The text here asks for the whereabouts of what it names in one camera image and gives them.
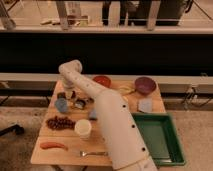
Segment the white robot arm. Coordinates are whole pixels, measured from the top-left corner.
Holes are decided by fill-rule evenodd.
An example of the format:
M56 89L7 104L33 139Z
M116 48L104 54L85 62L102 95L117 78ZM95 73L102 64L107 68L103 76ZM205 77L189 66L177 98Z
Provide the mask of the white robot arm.
M83 76L81 71L79 60L59 66L59 73L67 83L73 83L94 100L94 109L113 169L158 171L121 94Z

